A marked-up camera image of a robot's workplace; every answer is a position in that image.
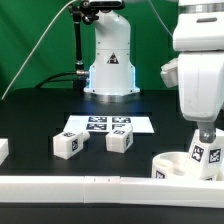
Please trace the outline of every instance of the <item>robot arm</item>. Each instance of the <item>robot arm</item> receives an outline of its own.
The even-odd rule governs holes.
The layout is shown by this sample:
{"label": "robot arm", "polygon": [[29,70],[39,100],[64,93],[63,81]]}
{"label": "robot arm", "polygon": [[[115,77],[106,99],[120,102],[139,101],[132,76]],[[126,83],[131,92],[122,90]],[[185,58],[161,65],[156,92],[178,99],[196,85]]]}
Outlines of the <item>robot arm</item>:
{"label": "robot arm", "polygon": [[224,102],[224,0],[180,0],[173,35],[178,59],[162,67],[167,86],[179,85],[181,112],[195,121],[185,170],[215,180],[224,156],[224,132],[214,122]]}
{"label": "robot arm", "polygon": [[[214,122],[224,101],[224,1],[180,0],[179,7],[173,46],[182,53],[176,73],[169,74],[177,77],[178,73],[171,86],[179,84],[181,111],[186,120],[197,122],[200,141],[212,143]],[[167,66],[162,70],[169,84]]]}

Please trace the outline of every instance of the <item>black tabletop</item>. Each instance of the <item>black tabletop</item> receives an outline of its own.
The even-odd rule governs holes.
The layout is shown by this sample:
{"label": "black tabletop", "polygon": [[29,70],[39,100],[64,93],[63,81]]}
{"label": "black tabletop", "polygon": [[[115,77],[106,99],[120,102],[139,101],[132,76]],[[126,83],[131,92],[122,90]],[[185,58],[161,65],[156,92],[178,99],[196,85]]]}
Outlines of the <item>black tabletop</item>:
{"label": "black tabletop", "polygon": [[[91,132],[83,150],[63,160],[53,155],[52,138],[63,131],[70,115],[147,116],[154,133],[134,133],[133,145],[120,154],[107,152],[106,133]],[[220,113],[216,125],[222,128],[223,124]],[[194,122],[182,117],[177,91],[145,91],[135,101],[104,103],[71,89],[21,89],[0,103],[0,138],[9,140],[9,156],[0,166],[0,175],[150,177],[153,157],[187,151],[195,128]],[[19,223],[223,223],[222,211],[120,204],[0,204],[3,223],[17,218]]]}

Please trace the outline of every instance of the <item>green screen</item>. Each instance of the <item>green screen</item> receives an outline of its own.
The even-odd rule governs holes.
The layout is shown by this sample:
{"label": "green screen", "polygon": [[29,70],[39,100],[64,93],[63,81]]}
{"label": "green screen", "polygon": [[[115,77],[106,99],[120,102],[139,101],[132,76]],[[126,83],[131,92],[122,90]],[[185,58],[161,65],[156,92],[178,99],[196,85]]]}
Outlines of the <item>green screen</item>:
{"label": "green screen", "polygon": [[[68,0],[7,0],[0,2],[0,94],[2,95],[38,39]],[[173,33],[177,24],[177,3],[152,0],[162,20]],[[136,85],[145,90],[167,89],[160,77],[160,67],[177,56],[172,39],[159,23],[150,4],[127,3],[117,11],[132,28],[131,62],[136,67]],[[94,25],[81,25],[85,68],[95,58]],[[56,20],[11,91],[34,87],[45,78],[75,69],[75,43],[72,17],[66,9]],[[71,83],[47,84],[45,87],[71,88]]]}

